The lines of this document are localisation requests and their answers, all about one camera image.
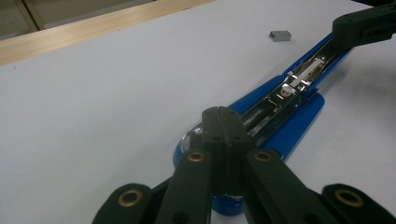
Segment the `wooden edge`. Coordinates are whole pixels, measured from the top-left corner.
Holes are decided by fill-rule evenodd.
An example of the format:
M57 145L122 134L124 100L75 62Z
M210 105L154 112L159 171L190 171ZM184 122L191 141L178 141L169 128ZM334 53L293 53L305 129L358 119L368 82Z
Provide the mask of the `wooden edge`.
M48 30L1 40L0 65L60 49L99 35L213 1L159 0Z

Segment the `table surface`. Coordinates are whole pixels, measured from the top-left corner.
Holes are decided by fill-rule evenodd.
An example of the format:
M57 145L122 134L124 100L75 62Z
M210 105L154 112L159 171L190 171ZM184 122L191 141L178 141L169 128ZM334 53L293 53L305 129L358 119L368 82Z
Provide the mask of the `table surface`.
M364 8L217 0L1 66L1 223L91 223L114 189L158 185L203 110L282 73ZM273 42L274 30L291 41ZM355 48L320 85L326 105L287 161L309 188L345 183L393 215L395 59L395 39Z

